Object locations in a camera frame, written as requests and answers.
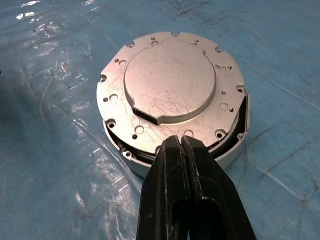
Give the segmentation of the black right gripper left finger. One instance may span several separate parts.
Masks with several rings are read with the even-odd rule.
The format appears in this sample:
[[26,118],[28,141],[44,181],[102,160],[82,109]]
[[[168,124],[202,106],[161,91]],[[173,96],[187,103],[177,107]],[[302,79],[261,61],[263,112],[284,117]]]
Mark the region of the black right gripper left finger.
[[176,135],[164,140],[141,189],[136,239],[183,240],[184,203],[188,198],[184,154]]

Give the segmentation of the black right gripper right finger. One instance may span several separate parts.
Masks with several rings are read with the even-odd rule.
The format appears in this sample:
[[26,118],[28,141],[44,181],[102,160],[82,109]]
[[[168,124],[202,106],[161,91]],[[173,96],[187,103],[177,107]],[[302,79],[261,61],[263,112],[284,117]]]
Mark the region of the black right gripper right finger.
[[202,141],[181,139],[190,189],[192,240],[255,240],[236,187]]

